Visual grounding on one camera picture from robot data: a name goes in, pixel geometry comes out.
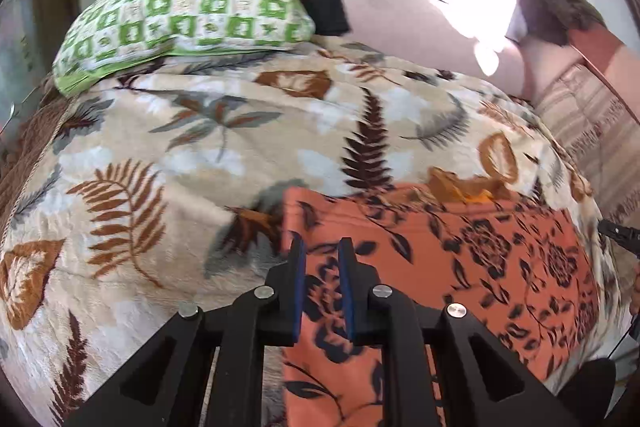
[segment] orange fabric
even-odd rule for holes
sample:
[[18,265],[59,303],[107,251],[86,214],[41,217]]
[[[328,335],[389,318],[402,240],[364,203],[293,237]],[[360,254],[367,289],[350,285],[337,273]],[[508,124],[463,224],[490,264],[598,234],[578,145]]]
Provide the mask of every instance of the orange fabric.
[[598,314],[590,263],[566,211],[524,197],[433,204],[424,185],[349,198],[304,188],[285,196],[284,247],[305,241],[302,334],[284,350],[289,425],[376,427],[382,418],[380,352],[344,332],[337,242],[351,237],[361,263],[418,303],[463,303],[541,380],[567,359]]

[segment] star print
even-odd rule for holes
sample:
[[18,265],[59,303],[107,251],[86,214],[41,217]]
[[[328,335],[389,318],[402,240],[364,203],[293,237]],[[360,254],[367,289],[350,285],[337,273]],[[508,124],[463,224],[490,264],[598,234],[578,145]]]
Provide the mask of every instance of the star print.
[[262,28],[264,29],[264,34],[265,35],[271,35],[275,31],[276,26],[274,26],[273,24],[269,23],[269,24],[263,24]]

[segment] blanket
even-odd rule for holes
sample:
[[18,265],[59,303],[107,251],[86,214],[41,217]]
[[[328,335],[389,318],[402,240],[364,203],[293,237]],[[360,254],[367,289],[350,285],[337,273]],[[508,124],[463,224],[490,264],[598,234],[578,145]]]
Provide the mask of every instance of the blanket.
[[[291,187],[356,197],[440,172],[440,199],[538,193],[575,227],[595,304],[567,356],[536,373],[557,390],[619,328],[590,185],[529,109],[485,81],[323,38],[286,53],[158,59],[100,81],[51,128],[0,245],[2,369],[45,426],[180,302],[209,310],[261,284],[283,261]],[[263,424],[279,425],[290,391],[277,349],[263,388]]]

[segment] striped beige fabric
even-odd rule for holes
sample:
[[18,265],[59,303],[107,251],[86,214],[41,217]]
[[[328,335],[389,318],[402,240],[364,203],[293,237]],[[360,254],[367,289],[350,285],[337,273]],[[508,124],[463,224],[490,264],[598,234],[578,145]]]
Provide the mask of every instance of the striped beige fabric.
[[[591,182],[602,215],[640,228],[640,125],[620,99],[578,64],[546,90],[535,110]],[[638,261],[618,245],[613,252],[628,300]]]

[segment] black clip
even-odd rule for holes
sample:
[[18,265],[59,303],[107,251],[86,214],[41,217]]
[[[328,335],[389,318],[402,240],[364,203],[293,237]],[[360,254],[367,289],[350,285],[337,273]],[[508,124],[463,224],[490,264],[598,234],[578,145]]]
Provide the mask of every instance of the black clip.
[[598,223],[598,232],[613,239],[620,247],[628,250],[640,259],[640,230],[617,225],[609,219]]

